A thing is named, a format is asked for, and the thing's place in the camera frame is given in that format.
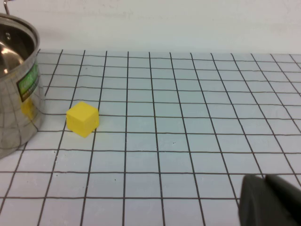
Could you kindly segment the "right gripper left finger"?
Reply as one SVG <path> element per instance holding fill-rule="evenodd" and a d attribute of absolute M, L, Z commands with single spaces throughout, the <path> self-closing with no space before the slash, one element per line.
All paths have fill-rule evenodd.
<path fill-rule="evenodd" d="M 241 186 L 238 208 L 242 226 L 299 226 L 301 219 L 294 219 L 276 197 L 265 178 L 246 175 Z"/>

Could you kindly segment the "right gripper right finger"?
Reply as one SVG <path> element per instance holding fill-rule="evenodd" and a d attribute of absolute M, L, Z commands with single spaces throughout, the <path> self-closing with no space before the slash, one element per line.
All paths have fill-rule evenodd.
<path fill-rule="evenodd" d="M 301 219 L 301 190 L 276 175 L 267 175 L 266 183 L 294 219 Z"/>

